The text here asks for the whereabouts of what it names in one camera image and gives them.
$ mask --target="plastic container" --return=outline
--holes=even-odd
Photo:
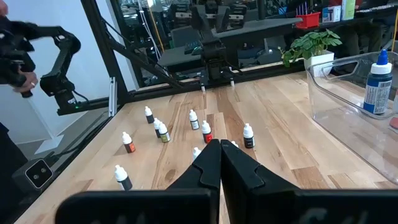
[[[297,18],[302,18],[302,22],[296,23],[296,27],[299,29],[308,29],[311,27],[319,26],[319,15],[320,12],[314,12],[307,15],[296,15]]]
[[[384,177],[398,184],[398,134],[390,122],[398,114],[393,110],[398,87],[398,69],[392,69],[392,88],[387,111],[372,114],[363,109],[366,80],[379,52],[342,58],[307,68],[312,118]],[[394,65],[398,55],[388,52]],[[351,73],[334,75],[331,67],[351,67]],[[321,71],[315,76],[312,71]]]

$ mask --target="floor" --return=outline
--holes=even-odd
[[[43,141],[18,144],[18,147],[29,160],[43,158],[51,152],[58,154],[77,145],[85,137],[85,135],[87,135],[93,128],[96,127],[96,125],[99,125],[107,117],[107,108],[88,111],[61,133],[64,135],[64,137],[61,143],[55,149],[35,154],[36,150],[38,150]],[[61,159],[54,164],[52,169],[55,170],[58,168],[69,156],[70,154],[62,156]]]

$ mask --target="potted plant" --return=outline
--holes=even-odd
[[[304,66],[308,68],[311,65],[332,61],[335,54],[327,50],[328,46],[340,44],[342,44],[340,37],[327,29],[324,32],[309,32],[295,39],[289,50],[283,51],[280,47],[278,49],[282,53],[282,60],[286,67],[290,67],[290,60],[295,62],[298,58],[303,57]]]

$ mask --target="white pot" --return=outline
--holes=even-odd
[[[335,53],[330,52],[328,50],[324,50],[322,52],[322,55],[312,56],[309,59],[304,59],[304,67],[307,70],[307,68],[311,65],[330,62],[330,63],[326,63],[322,66],[316,66],[315,68],[314,67],[311,68],[311,73],[313,74],[314,77],[324,77],[324,76],[329,75],[331,68],[332,68],[331,61],[333,61],[333,59],[335,59]]]

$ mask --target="person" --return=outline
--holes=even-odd
[[[7,14],[8,6],[3,0],[0,0],[0,27],[6,26],[8,21]],[[22,72],[19,70],[18,73],[24,75],[26,81],[21,87],[14,87],[15,92],[22,93],[35,88],[38,80],[34,72]],[[0,122],[0,223],[4,223],[8,219],[8,216],[23,199],[24,194],[14,183],[12,174],[27,162],[21,150],[10,139],[8,132],[9,130]]]
[[[359,9],[362,0],[355,1],[355,9]],[[341,0],[331,0],[330,6],[341,5]],[[372,21],[355,23],[348,26],[339,26],[332,29],[334,33],[340,36],[342,45],[337,47],[335,52],[338,58],[359,55],[359,39],[366,36],[369,40],[368,52],[378,52],[381,48],[382,27]]]

